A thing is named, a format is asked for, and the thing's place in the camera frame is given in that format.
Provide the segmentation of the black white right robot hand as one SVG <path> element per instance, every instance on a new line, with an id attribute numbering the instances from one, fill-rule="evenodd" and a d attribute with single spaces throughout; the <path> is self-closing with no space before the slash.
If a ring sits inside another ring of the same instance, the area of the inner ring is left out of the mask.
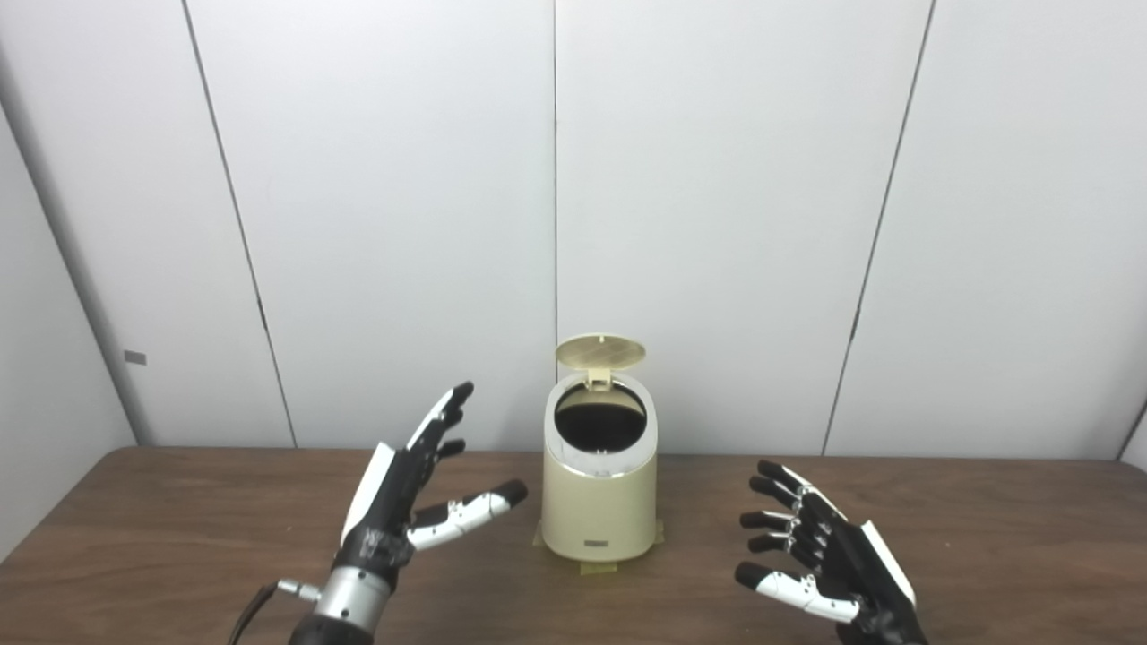
<path id="1" fill-rule="evenodd" d="M 910 577 L 872 521 L 855 523 L 819 487 L 767 459 L 750 477 L 785 512 L 746 512 L 740 524 L 762 529 L 748 541 L 752 554 L 782 551 L 806 574 L 742 561 L 738 584 L 835 625 L 843 644 L 926 644 Z"/>

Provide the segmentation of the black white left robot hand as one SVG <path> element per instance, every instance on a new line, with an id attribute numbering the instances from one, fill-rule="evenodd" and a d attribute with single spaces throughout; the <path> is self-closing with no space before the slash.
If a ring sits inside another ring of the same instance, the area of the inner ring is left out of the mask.
<path id="1" fill-rule="evenodd" d="M 340 550 L 331 568 L 356 568 L 393 582 L 413 555 L 471 533 L 528 497 L 521 480 L 509 480 L 483 494 L 418 510 L 438 464 L 462 453 L 463 440 L 445 440 L 463 417 L 474 383 L 455 384 L 444 393 L 399 448 L 380 443 L 349 504 Z"/>

